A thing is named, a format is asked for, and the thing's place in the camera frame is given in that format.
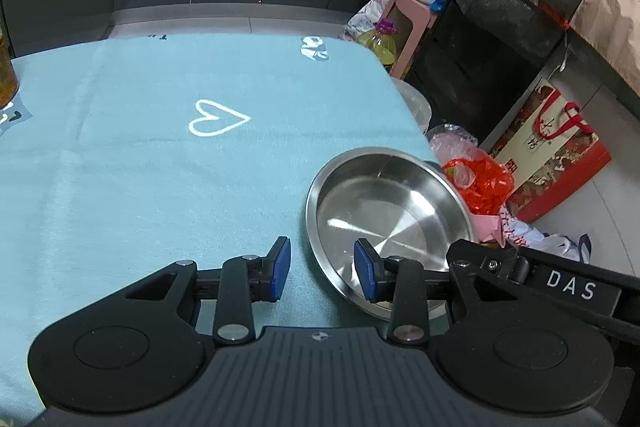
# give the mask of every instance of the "metal bowl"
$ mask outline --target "metal bowl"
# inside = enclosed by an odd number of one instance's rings
[[[325,165],[306,198],[306,233],[331,284],[367,313],[389,320],[389,303],[362,295],[353,243],[365,237],[380,257],[401,255],[426,269],[449,269],[445,255],[458,239],[476,241],[462,197],[435,165],[386,148],[347,151]],[[442,303],[430,303],[431,316]]]

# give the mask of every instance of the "gift bag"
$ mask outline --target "gift bag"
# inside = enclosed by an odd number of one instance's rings
[[[541,80],[491,149],[513,174],[507,200],[513,216],[527,223],[544,216],[597,174],[609,151],[548,80]]]

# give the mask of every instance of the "amber liquid container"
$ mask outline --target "amber liquid container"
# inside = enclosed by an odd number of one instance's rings
[[[0,33],[0,109],[11,102],[18,91],[18,79],[9,57],[9,47],[6,39]]]

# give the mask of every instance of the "purple bottle cap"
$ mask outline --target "purple bottle cap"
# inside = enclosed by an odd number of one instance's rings
[[[398,30],[394,27],[394,22],[387,17],[376,22],[374,27],[383,35],[393,35],[398,33]]]

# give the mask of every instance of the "blue tablecloth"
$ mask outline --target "blue tablecloth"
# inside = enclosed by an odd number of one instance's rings
[[[375,323],[316,266],[306,193],[354,147],[434,156],[374,55],[325,43],[327,61],[304,57],[300,38],[221,34],[14,60],[6,112],[21,117],[0,129],[0,420],[42,408],[26,367],[40,330],[178,259],[219,267],[288,235],[283,298],[254,305],[257,326]]]

